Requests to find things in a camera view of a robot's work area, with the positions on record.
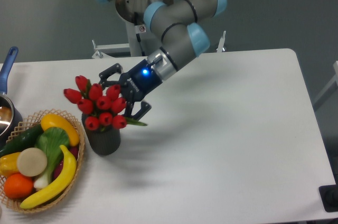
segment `bok choy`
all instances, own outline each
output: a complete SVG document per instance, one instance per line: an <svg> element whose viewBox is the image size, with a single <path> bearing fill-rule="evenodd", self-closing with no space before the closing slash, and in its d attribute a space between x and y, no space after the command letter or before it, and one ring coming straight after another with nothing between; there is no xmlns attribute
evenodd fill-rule
<svg viewBox="0 0 338 224"><path fill-rule="evenodd" d="M36 140L35 147L41 149L47 156L46 169L35 178L34 187L40 190L52 182L54 169L63 158L60 145L69 147L69 137L65 130L58 127L47 129Z"/></svg>

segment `saucepan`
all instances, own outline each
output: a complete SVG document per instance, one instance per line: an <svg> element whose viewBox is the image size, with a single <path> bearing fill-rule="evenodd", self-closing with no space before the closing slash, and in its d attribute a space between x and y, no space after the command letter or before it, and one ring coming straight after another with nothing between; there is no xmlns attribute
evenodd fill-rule
<svg viewBox="0 0 338 224"><path fill-rule="evenodd" d="M6 144L6 140L15 126L22 121L21 114L7 96L7 81L12 65L14 64L17 47L11 47L0 71L0 147Z"/></svg>

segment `white round slice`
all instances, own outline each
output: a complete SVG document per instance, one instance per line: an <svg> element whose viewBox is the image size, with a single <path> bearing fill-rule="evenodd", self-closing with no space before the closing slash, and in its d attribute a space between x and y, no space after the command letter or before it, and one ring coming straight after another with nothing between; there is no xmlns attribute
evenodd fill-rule
<svg viewBox="0 0 338 224"><path fill-rule="evenodd" d="M47 166L47 156L41 149L27 148L19 154L16 166L25 176L40 175Z"/></svg>

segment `fruit basket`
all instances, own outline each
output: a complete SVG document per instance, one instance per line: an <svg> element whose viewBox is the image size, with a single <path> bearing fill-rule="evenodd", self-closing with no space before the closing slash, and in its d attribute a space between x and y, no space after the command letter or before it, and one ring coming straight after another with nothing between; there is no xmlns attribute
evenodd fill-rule
<svg viewBox="0 0 338 224"><path fill-rule="evenodd" d="M57 114L57 115L64 117L76 129L79 135L80 143L79 143L79 153L78 153L78 158L77 158L77 167L76 167L75 175L71 183L67 186L65 190L61 192L61 194L59 194L59 196L56 199L54 199L53 201L48 201L32 209L20 208L20 204L23 201L23 199L10 199L6 196L4 192L4 183L6 181L6 177L1 175L0 176L0 201L2 204L6 205L7 208L10 208L16 212L27 213L27 214L38 213L38 212L42 212L47 209L50 209L53 206L60 203L69 193L71 188L74 186L76 179L79 175L79 171L82 167L83 154L85 152L85 130L82 127L82 123L78 121L73 115L68 113L67 111L52 109L52 110L40 111L40 112L34 113L33 115L29 115L28 118L23 119L23 121L20 122L17 127L15 127L14 131L11 133L7 142L11 141L15 136L19 135L21 132L27 130L28 128L39 124L42 117L50 113Z"/></svg>

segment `red tulip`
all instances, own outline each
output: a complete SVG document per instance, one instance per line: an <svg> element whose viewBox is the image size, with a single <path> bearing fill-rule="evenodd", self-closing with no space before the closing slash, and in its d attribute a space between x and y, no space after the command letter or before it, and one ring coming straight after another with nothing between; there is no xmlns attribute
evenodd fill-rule
<svg viewBox="0 0 338 224"><path fill-rule="evenodd" d="M123 97L117 98L115 101L111 104L111 110L115 114L120 113L122 110L124 110L127 106L126 99Z"/></svg>
<svg viewBox="0 0 338 224"><path fill-rule="evenodd" d="M103 95L103 90L102 90L102 86L98 83L94 83L91 88L89 89L89 99L96 101L97 99L99 99L100 96Z"/></svg>
<svg viewBox="0 0 338 224"><path fill-rule="evenodd" d="M106 110L106 109L110 108L111 101L110 101L109 97L107 97L107 96L100 96L99 99L97 99L97 101L96 101L96 106L99 109Z"/></svg>
<svg viewBox="0 0 338 224"><path fill-rule="evenodd" d="M75 82L80 91L86 92L88 79L85 76L76 76Z"/></svg>
<svg viewBox="0 0 338 224"><path fill-rule="evenodd" d="M89 130L97 130L100 126L100 121L97 117L87 117L84 121L84 125Z"/></svg>
<svg viewBox="0 0 338 224"><path fill-rule="evenodd" d="M117 116L112 118L111 125L115 129L122 129L122 128L125 128L127 126L127 120L125 119L124 116L117 115Z"/></svg>
<svg viewBox="0 0 338 224"><path fill-rule="evenodd" d="M72 104L76 104L82 99L82 94L79 91L71 88L64 89L63 94Z"/></svg>
<svg viewBox="0 0 338 224"><path fill-rule="evenodd" d="M102 124L103 126L111 125L112 114L109 112L101 113L99 116L99 121L100 121L100 124Z"/></svg>
<svg viewBox="0 0 338 224"><path fill-rule="evenodd" d="M88 99L81 99L78 101L78 108L84 114L90 114L94 110L94 104L91 100Z"/></svg>
<svg viewBox="0 0 338 224"><path fill-rule="evenodd" d="M107 89L107 96L110 100L115 101L121 93L121 86L120 85L112 85Z"/></svg>

